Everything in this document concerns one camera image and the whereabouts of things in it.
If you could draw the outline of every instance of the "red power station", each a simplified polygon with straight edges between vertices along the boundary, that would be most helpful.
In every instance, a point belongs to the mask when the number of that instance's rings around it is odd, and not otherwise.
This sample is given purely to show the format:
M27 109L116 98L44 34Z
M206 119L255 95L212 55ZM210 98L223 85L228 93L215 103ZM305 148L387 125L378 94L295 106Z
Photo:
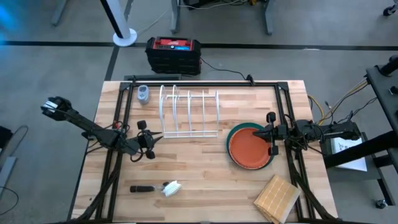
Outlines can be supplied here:
M145 52L152 70L156 73L200 73L200 43L175 37L152 37Z

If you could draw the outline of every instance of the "floor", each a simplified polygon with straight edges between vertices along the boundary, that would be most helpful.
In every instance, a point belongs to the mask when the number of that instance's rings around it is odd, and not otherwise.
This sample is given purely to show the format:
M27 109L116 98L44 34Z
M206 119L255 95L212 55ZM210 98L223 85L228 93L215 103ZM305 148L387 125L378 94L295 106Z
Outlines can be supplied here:
M128 0L120 0L124 9ZM58 27L50 25L55 1L0 0L0 42L111 42L114 31L98 0L69 0ZM202 49L213 66L252 74L256 80L305 80L308 94L324 105L334 103L357 84L365 68L386 63L398 54L398 15L381 16L390 0L280 0L274 6L274 35L264 34L261 4L224 6L210 10L181 8L176 36L203 43L380 46L384 50ZM135 0L128 24L141 30L169 8L169 1ZM159 22L140 33L138 42L152 36L170 36L170 9ZM86 141L68 123L41 115L47 97L62 96L88 118L96 106L114 48L71 46L0 45L0 125L15 130L22 124L29 132L15 155L18 162L7 187L19 194L15 209L0 216L0 223L48 223L65 220L79 175ZM153 74L144 49L119 49L111 80L125 75ZM233 73L203 66L201 80L239 80ZM374 97L370 87L347 99L335 113L344 118ZM320 115L314 109L315 119ZM390 129L380 104L375 102L353 118L369 138ZM397 174L383 168L393 192ZM332 182L339 217L344 220L394 223L398 207L374 208L382 197L376 181ZM15 202L8 192L0 212Z

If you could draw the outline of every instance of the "caster wheel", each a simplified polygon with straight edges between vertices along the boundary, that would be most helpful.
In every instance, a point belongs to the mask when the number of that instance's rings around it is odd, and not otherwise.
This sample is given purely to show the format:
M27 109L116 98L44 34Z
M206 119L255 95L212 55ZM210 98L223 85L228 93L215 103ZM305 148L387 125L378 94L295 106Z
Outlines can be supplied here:
M393 8L394 8L394 6L390 6L390 7L385 8L385 10L383 11L383 16L391 16L391 15L393 15L393 13L395 12L395 10L394 11L391 10Z
M376 201L375 206L378 209L383 209L383 208L386 208L388 206L388 204L387 204L386 200L383 199L383 200Z

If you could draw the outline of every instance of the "butcher block tabletop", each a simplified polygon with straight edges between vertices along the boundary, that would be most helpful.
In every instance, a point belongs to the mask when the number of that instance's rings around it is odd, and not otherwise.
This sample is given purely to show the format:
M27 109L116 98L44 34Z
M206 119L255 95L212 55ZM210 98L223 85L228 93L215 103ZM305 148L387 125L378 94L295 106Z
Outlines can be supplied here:
M286 81L295 119L312 119L304 81ZM120 82L104 82L99 99L95 123L105 127L113 122ZM139 162L131 162L130 156L123 155L118 192L114 207L114 222L268 222L253 204L261 190L274 175L290 182L285 147L277 141L279 155L271 164L259 170L245 170L238 167L226 152L226 138L236 125L251 122L265 126L266 114L278 106L273 87L266 86L181 86L180 94L214 95L218 91L220 99L220 122L217 138L161 139L156 143L156 158L145 156ZM136 136L137 121L146 120L147 129L162 131L159 119L160 87L149 87L150 100L141 105L134 89L129 114L129 138ZM120 120L123 120L127 94L124 94ZM202 101L192 99L191 116L193 129L202 129ZM168 131L174 131L172 100L165 100L163 118ZM216 103L211 98L205 101L206 129L215 129ZM186 100L177 102L179 130L189 130ZM312 147L320 149L319 143ZM106 149L87 154L78 182L73 204L72 218L78 217L94 199L101 185L106 158ZM333 216L337 217L336 207L326 174L322 155L315 151L303 151L305 168L311 191L320 203ZM158 188L164 182L177 180L182 188L173 196L165 197L160 190L148 193L130 193L132 185L154 185ZM102 216L108 211L110 190L104 203ZM300 196L304 217L308 217L303 193ZM293 207L288 222L297 221Z

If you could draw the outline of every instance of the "white paper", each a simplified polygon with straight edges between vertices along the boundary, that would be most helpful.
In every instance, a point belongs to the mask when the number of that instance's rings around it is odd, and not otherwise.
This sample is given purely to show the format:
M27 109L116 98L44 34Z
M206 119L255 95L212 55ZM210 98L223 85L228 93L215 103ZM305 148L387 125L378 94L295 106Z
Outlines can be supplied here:
M362 143L361 138L359 138L358 140L355 140L355 141L354 140L345 140L342 138L334 138L331 140L331 150L332 150L333 154L336 154L338 152L344 151L350 147L356 146L361 143ZM360 171L365 171L365 172L368 171L364 157L357 159L355 161L351 161L351 162L347 162L342 165L338 165L337 167L344 168L344 169L360 170Z

